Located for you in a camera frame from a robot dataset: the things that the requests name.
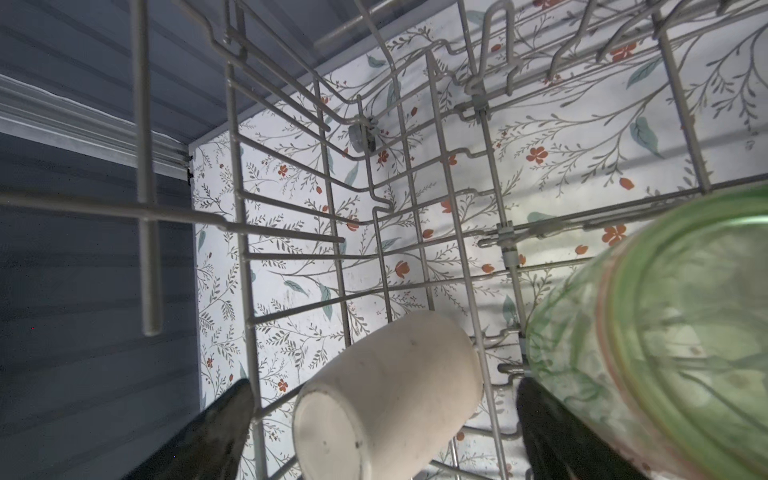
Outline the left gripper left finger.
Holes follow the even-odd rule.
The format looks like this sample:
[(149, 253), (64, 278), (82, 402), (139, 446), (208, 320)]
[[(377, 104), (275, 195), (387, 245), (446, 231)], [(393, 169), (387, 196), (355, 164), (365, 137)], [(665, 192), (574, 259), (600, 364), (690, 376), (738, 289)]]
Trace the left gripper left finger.
[(240, 379), (125, 477), (234, 479), (253, 413), (251, 384)]

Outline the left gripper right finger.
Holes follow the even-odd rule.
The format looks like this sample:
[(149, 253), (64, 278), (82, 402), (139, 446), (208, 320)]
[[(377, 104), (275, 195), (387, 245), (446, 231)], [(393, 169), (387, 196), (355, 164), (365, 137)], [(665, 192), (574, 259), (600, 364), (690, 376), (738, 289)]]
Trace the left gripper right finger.
[(520, 381), (516, 409), (535, 479), (646, 477), (536, 380)]

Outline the green transparent cup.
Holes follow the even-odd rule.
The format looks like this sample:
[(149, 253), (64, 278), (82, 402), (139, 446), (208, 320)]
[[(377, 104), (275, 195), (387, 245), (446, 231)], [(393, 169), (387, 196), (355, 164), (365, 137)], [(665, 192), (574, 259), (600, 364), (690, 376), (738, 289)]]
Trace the green transparent cup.
[(767, 475), (767, 190), (677, 207), (556, 286), (535, 380), (655, 477)]

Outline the beige cup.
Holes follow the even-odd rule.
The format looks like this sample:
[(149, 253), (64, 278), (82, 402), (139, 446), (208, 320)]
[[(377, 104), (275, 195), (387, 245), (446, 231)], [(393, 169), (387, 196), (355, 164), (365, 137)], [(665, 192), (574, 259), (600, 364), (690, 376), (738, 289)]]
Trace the beige cup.
[(301, 388), (292, 436), (306, 479), (410, 479), (481, 402), (465, 330), (414, 311), (346, 348)]

